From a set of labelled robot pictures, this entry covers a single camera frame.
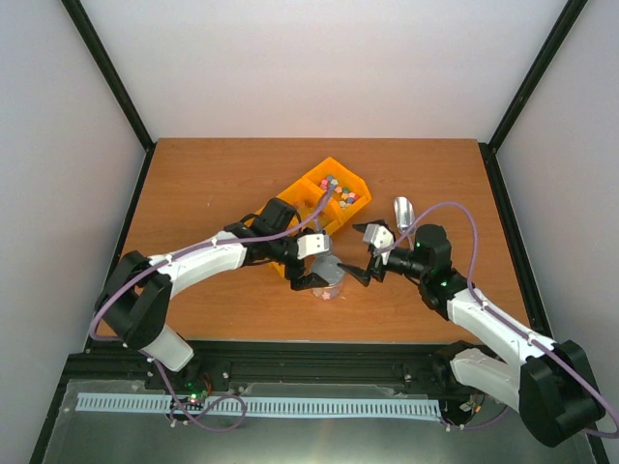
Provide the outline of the clear plastic cup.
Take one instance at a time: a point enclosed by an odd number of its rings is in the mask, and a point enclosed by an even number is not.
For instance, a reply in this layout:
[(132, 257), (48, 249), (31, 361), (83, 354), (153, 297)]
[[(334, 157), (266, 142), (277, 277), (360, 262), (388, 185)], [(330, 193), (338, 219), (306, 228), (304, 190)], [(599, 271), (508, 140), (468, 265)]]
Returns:
[(321, 301), (330, 301), (330, 300), (336, 299), (340, 295), (342, 291), (342, 287), (343, 287), (343, 280), (341, 279), (340, 281), (332, 285), (328, 285), (328, 286), (320, 287), (320, 288), (313, 288), (311, 290), (311, 293), (313, 294), (315, 298)]

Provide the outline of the silver metal scoop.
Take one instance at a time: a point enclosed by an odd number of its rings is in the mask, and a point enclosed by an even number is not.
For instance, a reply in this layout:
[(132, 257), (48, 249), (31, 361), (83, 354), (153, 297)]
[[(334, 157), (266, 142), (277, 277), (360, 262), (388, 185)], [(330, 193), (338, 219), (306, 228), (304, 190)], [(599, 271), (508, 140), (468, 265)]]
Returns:
[(394, 210), (398, 232), (406, 236), (416, 219), (413, 204), (407, 197), (397, 196), (394, 199)]

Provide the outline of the yellow bin with lollipops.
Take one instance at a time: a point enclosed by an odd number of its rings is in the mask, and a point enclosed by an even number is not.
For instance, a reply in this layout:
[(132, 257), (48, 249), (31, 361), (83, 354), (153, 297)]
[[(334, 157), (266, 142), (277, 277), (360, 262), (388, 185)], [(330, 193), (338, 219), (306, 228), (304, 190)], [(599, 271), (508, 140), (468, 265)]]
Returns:
[(277, 262), (270, 262), (268, 266), (275, 270), (280, 277), (285, 278), (285, 267), (282, 264)]

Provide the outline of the yellow bin with star candies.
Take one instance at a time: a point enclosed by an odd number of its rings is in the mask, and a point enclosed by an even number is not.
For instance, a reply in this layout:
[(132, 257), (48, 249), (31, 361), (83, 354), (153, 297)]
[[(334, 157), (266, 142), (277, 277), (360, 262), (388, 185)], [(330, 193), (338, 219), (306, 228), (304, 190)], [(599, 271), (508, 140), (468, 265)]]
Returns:
[(333, 223), (344, 225), (364, 209), (372, 199), (368, 185), (359, 175), (352, 172), (333, 157), (327, 157), (302, 178), (320, 190), (321, 196), (328, 188), (333, 188), (328, 205), (318, 216), (322, 227)]

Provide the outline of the yellow bin with popsicle candies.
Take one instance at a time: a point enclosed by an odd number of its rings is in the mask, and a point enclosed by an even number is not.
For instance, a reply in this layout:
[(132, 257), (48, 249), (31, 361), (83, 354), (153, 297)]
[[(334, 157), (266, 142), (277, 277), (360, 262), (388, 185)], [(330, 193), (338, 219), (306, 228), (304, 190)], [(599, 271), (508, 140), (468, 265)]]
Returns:
[[(320, 202), (320, 198), (325, 192), (326, 190), (319, 184), (307, 179), (299, 179), (277, 194), (276, 198), (288, 203), (296, 211), (287, 229), (297, 226), (302, 220), (309, 217), (315, 211), (316, 206)], [(344, 210), (336, 199), (335, 193), (332, 192), (326, 206), (321, 210), (318, 216), (308, 224), (308, 227), (311, 227), (315, 231), (324, 231), (332, 235), (341, 229), (344, 224)]]

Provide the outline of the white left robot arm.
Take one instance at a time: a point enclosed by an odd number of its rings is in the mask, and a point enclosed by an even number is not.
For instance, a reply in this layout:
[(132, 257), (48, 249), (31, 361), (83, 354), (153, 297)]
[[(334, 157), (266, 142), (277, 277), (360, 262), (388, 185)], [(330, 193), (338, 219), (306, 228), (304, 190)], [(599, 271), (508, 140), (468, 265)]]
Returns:
[(166, 323), (170, 301), (189, 287), (212, 276), (244, 267), (277, 263), (294, 291), (327, 286), (327, 280), (308, 272), (306, 260), (331, 249), (328, 235), (279, 198), (270, 199), (258, 214), (229, 224), (213, 237), (167, 254), (125, 254), (107, 279), (96, 302), (90, 335), (98, 326), (112, 330), (110, 340), (143, 353), (167, 368), (166, 375), (180, 389), (194, 387), (201, 365), (189, 343)]

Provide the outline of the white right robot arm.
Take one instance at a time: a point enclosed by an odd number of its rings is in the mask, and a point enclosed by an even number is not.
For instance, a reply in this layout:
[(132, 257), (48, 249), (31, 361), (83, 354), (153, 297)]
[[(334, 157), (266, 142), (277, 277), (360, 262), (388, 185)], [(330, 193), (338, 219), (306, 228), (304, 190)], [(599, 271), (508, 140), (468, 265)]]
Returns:
[(595, 378), (584, 350), (571, 340), (558, 343), (519, 323), (492, 304), (452, 264), (452, 245), (443, 227), (425, 224), (414, 246), (396, 246), (395, 235), (380, 219), (355, 225), (371, 257), (365, 268), (342, 269), (362, 285), (388, 273), (418, 285), (426, 306), (466, 329), (493, 351), (467, 344), (452, 346), (440, 374), (453, 383), (489, 394), (512, 410), (531, 435), (555, 447), (602, 419)]

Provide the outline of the round clear cup lid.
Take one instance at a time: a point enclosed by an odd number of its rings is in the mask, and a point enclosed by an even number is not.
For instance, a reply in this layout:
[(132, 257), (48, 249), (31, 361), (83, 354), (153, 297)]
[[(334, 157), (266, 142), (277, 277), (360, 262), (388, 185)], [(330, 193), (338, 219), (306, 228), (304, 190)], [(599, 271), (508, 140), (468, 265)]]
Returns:
[(326, 281), (326, 286), (336, 286), (342, 282), (345, 275), (339, 266), (340, 263), (335, 255), (322, 255), (313, 260), (310, 269)]

